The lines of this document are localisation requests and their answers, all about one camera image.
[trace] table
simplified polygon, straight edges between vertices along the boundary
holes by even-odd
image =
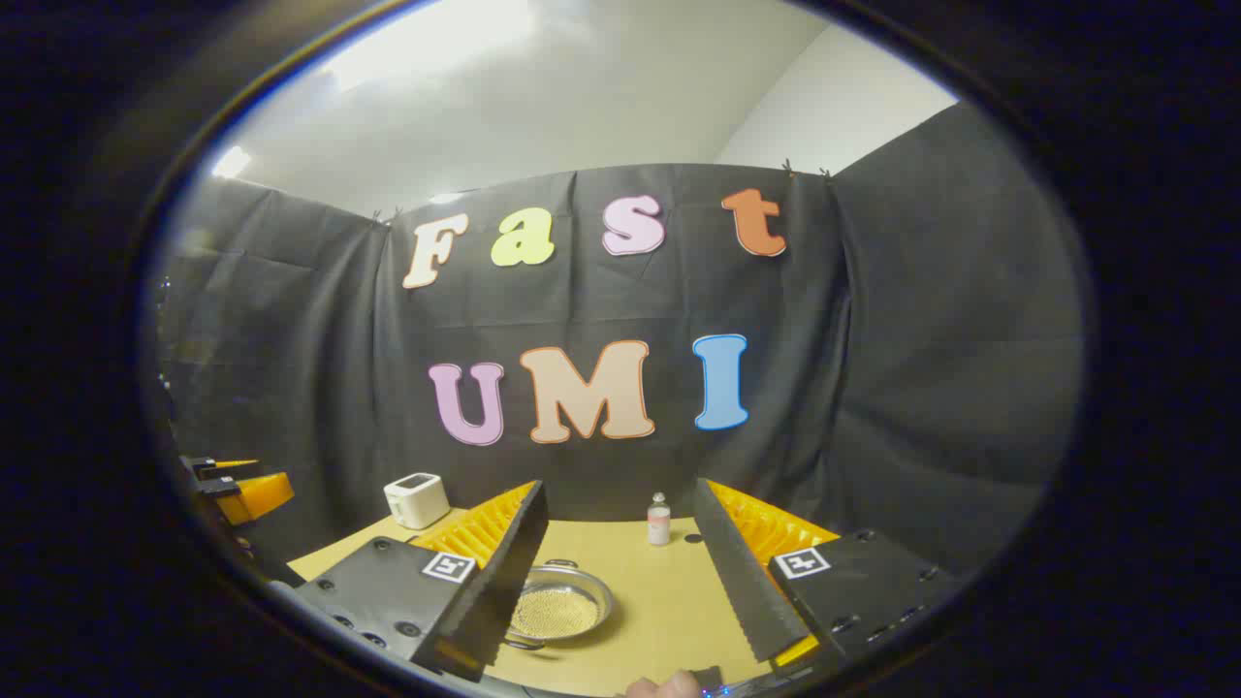
[[[454,509],[424,532],[386,517],[326,548],[289,563],[303,579],[323,574],[375,535],[408,540],[447,525]],[[532,688],[611,697],[639,677],[661,683],[676,669],[719,666],[725,683],[768,673],[755,659],[741,625],[692,518],[671,520],[671,542],[647,543],[647,522],[551,520],[535,564],[552,558],[576,561],[602,579],[616,607],[607,622],[586,636],[525,651],[501,645],[485,673]]]

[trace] white toaster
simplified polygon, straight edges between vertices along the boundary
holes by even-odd
[[[392,518],[405,528],[423,529],[448,513],[444,481],[438,474],[413,473],[385,484]]]

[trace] white ceiling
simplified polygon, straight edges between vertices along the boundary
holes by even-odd
[[[827,26],[777,0],[505,1],[529,31],[475,11],[398,39],[386,75],[356,87],[304,71],[223,144],[251,155],[241,179],[387,217],[540,174],[710,163]],[[458,47],[470,55],[438,60]]]

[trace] finger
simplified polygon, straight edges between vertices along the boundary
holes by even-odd
[[[702,689],[699,687],[694,674],[685,669],[678,669],[659,689],[655,698],[701,698]]]
[[[655,698],[655,691],[659,687],[655,682],[649,678],[639,678],[638,681],[629,684],[629,688],[624,689],[624,698]]]

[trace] yellow robot part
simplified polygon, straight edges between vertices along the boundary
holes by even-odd
[[[776,580],[772,579],[772,574],[767,569],[767,564],[771,563],[772,558],[794,550],[813,548],[820,543],[840,538],[825,528],[819,528],[800,517],[794,517],[784,509],[772,507],[767,502],[751,497],[745,492],[710,479],[706,483],[711,488],[711,492],[715,493],[715,498],[720,502],[720,505],[728,513],[728,518],[737,527],[750,551],[753,553],[758,564],[767,571],[767,578],[771,579],[772,584],[776,584]],[[773,661],[776,666],[783,667],[813,652],[818,646],[819,641],[813,635],[809,635],[797,645],[777,655]]]
[[[285,473],[238,479],[238,494],[216,499],[231,525],[249,523],[293,498],[293,486]]]
[[[509,524],[517,515],[521,502],[534,486],[535,481],[530,481],[493,497],[465,512],[450,525],[411,540],[410,545],[474,558],[479,569],[486,568]]]

